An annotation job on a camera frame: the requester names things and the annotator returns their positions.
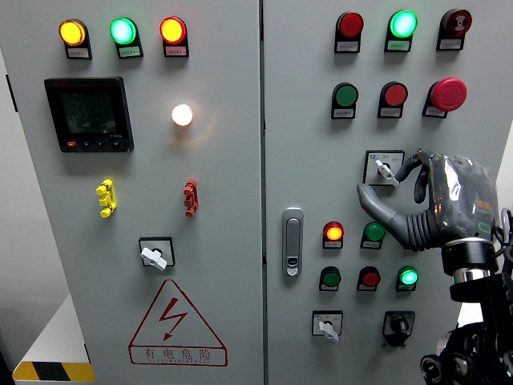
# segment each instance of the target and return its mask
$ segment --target push button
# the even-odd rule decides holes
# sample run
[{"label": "push button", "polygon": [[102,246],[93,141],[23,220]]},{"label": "push button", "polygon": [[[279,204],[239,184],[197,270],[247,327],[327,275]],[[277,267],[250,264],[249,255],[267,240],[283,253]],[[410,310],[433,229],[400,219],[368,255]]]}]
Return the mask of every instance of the push button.
[{"label": "push button", "polygon": [[472,16],[468,10],[448,10],[440,21],[437,51],[460,51],[465,34],[471,28]]},{"label": "push button", "polygon": [[467,99],[467,86],[457,78],[445,78],[433,84],[427,94],[422,116],[447,117],[447,112],[457,110]]}]

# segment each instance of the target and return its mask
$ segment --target yellow terminal connector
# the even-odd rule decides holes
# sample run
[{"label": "yellow terminal connector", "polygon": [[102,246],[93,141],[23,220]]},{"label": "yellow terminal connector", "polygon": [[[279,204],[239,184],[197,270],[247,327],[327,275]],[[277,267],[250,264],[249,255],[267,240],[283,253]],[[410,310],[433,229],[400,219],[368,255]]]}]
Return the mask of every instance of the yellow terminal connector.
[{"label": "yellow terminal connector", "polygon": [[115,201],[114,183],[112,183],[112,180],[104,180],[102,184],[96,188],[96,194],[100,195],[98,199],[99,205],[105,208],[99,215],[102,218],[108,218],[118,206]]}]

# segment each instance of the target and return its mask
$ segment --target gray metal panel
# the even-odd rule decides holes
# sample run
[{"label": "gray metal panel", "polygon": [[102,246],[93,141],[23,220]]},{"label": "gray metal panel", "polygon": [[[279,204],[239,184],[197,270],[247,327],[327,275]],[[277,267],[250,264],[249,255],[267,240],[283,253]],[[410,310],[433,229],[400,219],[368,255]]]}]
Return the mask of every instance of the gray metal panel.
[{"label": "gray metal panel", "polygon": [[[418,29],[410,53],[383,53],[393,12],[414,10]],[[468,9],[474,23],[460,52],[436,52],[438,25],[451,8]],[[419,147],[473,156],[496,176],[511,125],[513,41],[508,2],[421,2],[348,0],[293,6],[267,0],[265,20],[266,203],[269,314],[269,383],[424,383],[423,355],[455,327],[458,304],[449,298],[439,250],[404,251],[389,235],[381,250],[362,250],[362,230],[370,218],[359,207],[366,150]],[[359,54],[334,55],[337,18],[358,12],[365,21]],[[455,76],[468,87],[467,101],[446,120],[422,118],[426,94],[435,81]],[[378,99],[389,81],[409,90],[400,120],[377,119]],[[350,82],[359,90],[355,120],[331,120],[333,88]],[[414,177],[400,188],[378,192],[403,213],[421,211],[413,202]],[[281,272],[281,213],[289,206],[305,214],[303,271]],[[344,249],[323,250],[328,221],[345,227]],[[335,265],[342,282],[336,293],[319,292],[319,274]],[[357,292],[366,265],[382,276],[378,291]],[[417,291],[396,293],[405,265],[420,274]],[[312,310],[343,310],[341,341],[311,335]],[[416,313],[406,348],[382,346],[387,310]]]},{"label": "gray metal panel", "polygon": [[[0,15],[0,44],[99,383],[262,383],[258,1],[7,0]],[[158,28],[171,15],[187,23],[189,59],[163,57]],[[120,16],[137,24],[143,59],[117,58],[109,26]],[[92,61],[66,59],[58,27],[67,18],[86,24]],[[113,75],[125,81],[135,151],[61,153],[43,80]],[[179,103],[195,112],[185,129],[171,122]],[[103,219],[95,189],[107,177],[119,206]],[[191,219],[182,193],[189,178],[200,199]],[[151,236],[173,237],[176,266],[141,266],[138,239]],[[130,363],[128,343],[167,278],[227,347],[227,367]]]}]

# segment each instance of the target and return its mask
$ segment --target lightning bolt symbol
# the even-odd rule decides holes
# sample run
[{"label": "lightning bolt symbol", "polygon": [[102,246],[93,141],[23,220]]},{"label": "lightning bolt symbol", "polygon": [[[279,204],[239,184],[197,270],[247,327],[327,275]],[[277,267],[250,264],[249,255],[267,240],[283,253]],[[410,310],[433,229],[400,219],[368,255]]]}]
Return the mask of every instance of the lightning bolt symbol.
[{"label": "lightning bolt symbol", "polygon": [[160,316],[159,322],[166,321],[168,319],[173,319],[173,318],[180,318],[178,320],[178,322],[173,326],[173,328],[169,331],[169,333],[164,334],[164,341],[166,341],[172,337],[172,332],[174,331],[174,329],[176,329],[176,327],[180,324],[180,322],[182,322],[184,320],[185,316],[187,315],[187,313],[169,315],[169,312],[176,305],[177,302],[178,302],[178,298],[173,297],[172,300],[169,302],[168,307],[166,307],[166,310]]}]

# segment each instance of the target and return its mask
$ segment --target white switch knob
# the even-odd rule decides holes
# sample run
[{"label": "white switch knob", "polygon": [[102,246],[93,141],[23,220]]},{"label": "white switch knob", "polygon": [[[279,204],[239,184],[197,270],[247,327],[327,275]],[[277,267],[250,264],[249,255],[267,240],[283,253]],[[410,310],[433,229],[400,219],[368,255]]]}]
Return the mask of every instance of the white switch knob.
[{"label": "white switch knob", "polygon": [[330,323],[320,321],[319,329],[321,329],[322,333],[328,340],[338,342],[338,334],[333,330],[333,326]]},{"label": "white switch knob", "polygon": [[374,163],[376,163],[379,173],[382,174],[385,179],[389,180],[394,187],[399,187],[398,180],[395,179],[394,173],[390,171],[390,168],[386,164],[383,164],[379,159],[376,159]]},{"label": "white switch knob", "polygon": [[161,256],[162,253],[160,253],[159,251],[152,251],[147,247],[145,247],[141,252],[141,258],[146,264],[156,267],[160,271],[164,271],[164,269],[168,265],[168,262],[165,259],[161,258]]}]

